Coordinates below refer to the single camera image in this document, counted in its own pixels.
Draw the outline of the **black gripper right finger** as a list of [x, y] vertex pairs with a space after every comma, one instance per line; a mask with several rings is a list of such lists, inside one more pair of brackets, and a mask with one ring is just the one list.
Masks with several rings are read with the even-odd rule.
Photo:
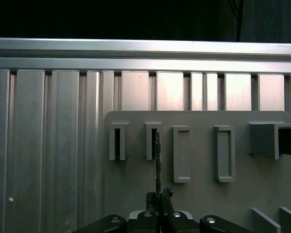
[[165, 187], [160, 196], [161, 231], [163, 233], [250, 233], [240, 225], [214, 215], [201, 217], [197, 222], [184, 211], [173, 208], [172, 189]]

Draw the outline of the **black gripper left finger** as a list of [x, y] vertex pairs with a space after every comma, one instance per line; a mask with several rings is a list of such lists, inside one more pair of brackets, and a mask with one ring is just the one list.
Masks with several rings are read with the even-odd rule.
[[76, 233], [158, 233], [159, 232], [159, 198], [155, 192], [146, 194], [146, 209], [134, 211], [129, 219], [119, 215], [108, 215], [94, 221]]

